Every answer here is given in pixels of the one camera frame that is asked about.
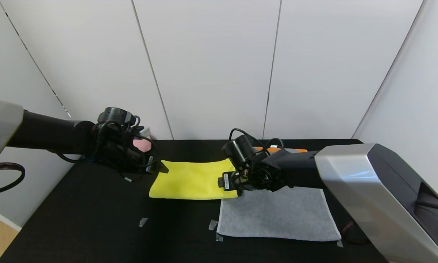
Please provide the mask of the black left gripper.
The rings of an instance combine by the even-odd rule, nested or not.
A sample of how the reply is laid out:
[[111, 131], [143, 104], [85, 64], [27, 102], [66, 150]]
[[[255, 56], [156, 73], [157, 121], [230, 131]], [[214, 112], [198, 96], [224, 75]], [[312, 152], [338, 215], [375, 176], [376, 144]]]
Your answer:
[[155, 155], [135, 154], [127, 158], [130, 173], [152, 174], [158, 170], [159, 173], [167, 174], [169, 169], [164, 163], [159, 163]]

